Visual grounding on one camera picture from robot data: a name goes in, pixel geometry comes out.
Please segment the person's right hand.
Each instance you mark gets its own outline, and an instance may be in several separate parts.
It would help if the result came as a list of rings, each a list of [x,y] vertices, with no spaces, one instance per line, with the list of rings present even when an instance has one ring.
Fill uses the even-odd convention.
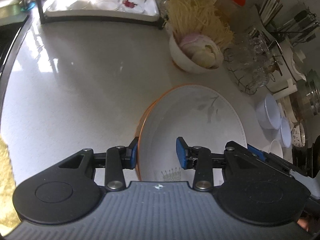
[[[309,228],[310,228],[310,217],[306,217],[306,218],[300,218],[297,221],[297,224],[303,228],[305,231],[309,232]]]

